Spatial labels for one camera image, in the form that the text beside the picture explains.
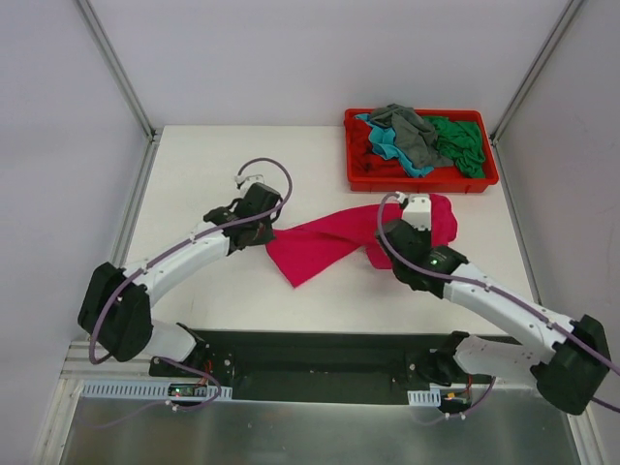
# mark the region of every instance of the teal fabric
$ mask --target teal fabric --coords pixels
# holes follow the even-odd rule
[[[369,113],[359,114],[356,118],[365,121],[366,124],[372,128],[368,140],[372,143],[373,153],[381,156],[384,160],[397,159],[405,172],[411,177],[425,177],[434,170],[433,167],[416,168],[409,157],[394,145],[396,132],[392,128],[382,128],[371,123]]]

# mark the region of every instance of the pile of clothes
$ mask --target pile of clothes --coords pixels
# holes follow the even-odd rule
[[[346,121],[351,145],[362,157],[357,162],[367,173],[425,177],[435,168],[455,166],[466,177],[484,178],[481,129],[471,121],[450,121],[444,116],[419,116],[413,108],[397,104],[358,114]]]

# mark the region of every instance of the gray wall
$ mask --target gray wall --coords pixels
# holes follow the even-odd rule
[[[620,2],[590,1],[500,140],[544,304],[606,329],[620,359]],[[599,394],[620,404],[609,375]],[[594,406],[610,463],[620,416]]]
[[[153,124],[342,124],[390,102],[493,127],[567,0],[93,0]]]
[[[72,2],[0,2],[2,464],[31,457],[144,148]]]

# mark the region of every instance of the table surface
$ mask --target table surface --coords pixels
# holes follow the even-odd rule
[[[237,194],[233,175],[256,157],[280,161],[294,180],[278,229],[377,203],[383,196],[349,190],[340,127],[167,126],[128,261],[152,257],[182,238],[211,208],[229,204]],[[268,185],[286,192],[284,176],[270,164],[256,164],[247,173],[261,173]],[[451,246],[531,298],[502,186],[448,197],[458,221]],[[152,313],[162,321],[210,329],[503,334],[471,311],[412,292],[390,271],[374,269],[360,250],[293,289],[263,247],[246,249],[198,271]]]

